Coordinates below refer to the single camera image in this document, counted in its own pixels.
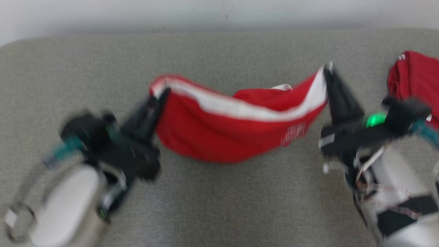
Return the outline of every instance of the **gray table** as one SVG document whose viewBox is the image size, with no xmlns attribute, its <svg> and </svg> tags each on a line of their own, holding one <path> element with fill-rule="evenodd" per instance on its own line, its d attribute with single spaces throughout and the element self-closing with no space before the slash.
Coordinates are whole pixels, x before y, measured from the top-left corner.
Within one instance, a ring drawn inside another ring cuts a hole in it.
<svg viewBox="0 0 439 247">
<path fill-rule="evenodd" d="M 374 111 L 397 57 L 405 50 L 439 57 L 438 41 L 438 31 L 388 29 L 69 36 L 6 45 L 0 49 L 1 203 L 12 200 L 32 163 L 57 143 L 68 115 L 111 109 L 123 118 L 160 74 L 179 73 L 232 95 L 294 85 L 333 60 Z M 159 179 L 136 184 L 101 246 L 373 246 L 342 175 L 322 172 L 317 140 L 327 121 L 325 110 L 289 147 L 230 166 L 181 157 L 159 144 Z M 438 154 L 416 138 L 396 146 L 432 185 Z M 0 246 L 10 246 L 3 234 Z"/>
</svg>

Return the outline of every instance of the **red cloth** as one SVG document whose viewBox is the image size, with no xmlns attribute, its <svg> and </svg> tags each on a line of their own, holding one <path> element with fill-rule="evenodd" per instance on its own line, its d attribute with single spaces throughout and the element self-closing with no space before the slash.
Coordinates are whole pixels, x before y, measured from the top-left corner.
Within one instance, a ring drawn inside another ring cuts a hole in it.
<svg viewBox="0 0 439 247">
<path fill-rule="evenodd" d="M 156 133 L 163 145 L 198 160 L 235 163 L 304 135 L 326 104 L 323 68 L 295 88 L 244 89 L 233 97 L 181 76 L 150 86 L 171 88 Z"/>
<path fill-rule="evenodd" d="M 429 122 L 439 131 L 439 60 L 415 51 L 405 51 L 390 69 L 390 95 L 398 99 L 415 96 L 432 107 Z"/>
</svg>

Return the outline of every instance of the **red fabric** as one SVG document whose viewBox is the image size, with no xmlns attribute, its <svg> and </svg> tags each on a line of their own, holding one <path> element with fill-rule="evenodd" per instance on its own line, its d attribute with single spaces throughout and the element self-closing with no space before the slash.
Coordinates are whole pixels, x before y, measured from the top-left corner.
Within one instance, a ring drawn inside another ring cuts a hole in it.
<svg viewBox="0 0 439 247">
<path fill-rule="evenodd" d="M 175 75 L 157 78 L 150 86 L 152 94 L 155 87 L 166 81 L 202 88 L 217 97 L 229 100 L 239 99 L 255 106 L 263 106 L 278 113 L 295 109 L 304 102 L 315 75 L 303 81 L 294 89 L 244 89 L 233 97 L 214 92 L 204 86 Z M 235 163 L 255 155 L 265 153 L 278 146 L 288 145 L 292 140 L 304 135 L 310 124 L 326 104 L 310 109 L 305 115 L 295 119 L 264 121 L 224 116 L 206 111 L 201 102 L 171 87 L 166 107 L 162 113 L 156 133 L 163 145 L 184 156 L 198 160 Z"/>
<path fill-rule="evenodd" d="M 415 96 L 432 107 L 429 122 L 439 131 L 439 60 L 415 51 L 405 51 L 390 69 L 390 95 L 398 99 Z"/>
</svg>

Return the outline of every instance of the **white wall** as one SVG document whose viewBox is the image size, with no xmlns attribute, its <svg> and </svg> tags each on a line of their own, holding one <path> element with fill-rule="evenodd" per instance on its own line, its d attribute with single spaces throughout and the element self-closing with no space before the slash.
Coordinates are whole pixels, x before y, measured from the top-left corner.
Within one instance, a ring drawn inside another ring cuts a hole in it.
<svg viewBox="0 0 439 247">
<path fill-rule="evenodd" d="M 0 0 L 0 46 L 35 36 L 291 28 L 439 29 L 438 0 Z"/>
</svg>

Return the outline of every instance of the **green light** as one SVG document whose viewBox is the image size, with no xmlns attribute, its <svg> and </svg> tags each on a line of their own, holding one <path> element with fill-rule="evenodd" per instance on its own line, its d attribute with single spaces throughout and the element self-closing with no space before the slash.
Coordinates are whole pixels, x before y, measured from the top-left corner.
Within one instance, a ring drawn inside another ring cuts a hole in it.
<svg viewBox="0 0 439 247">
<path fill-rule="evenodd" d="M 367 119 L 366 127 L 370 128 L 375 125 L 383 124 L 385 121 L 386 115 L 383 113 L 376 113 L 373 115 L 370 115 Z"/>
</svg>

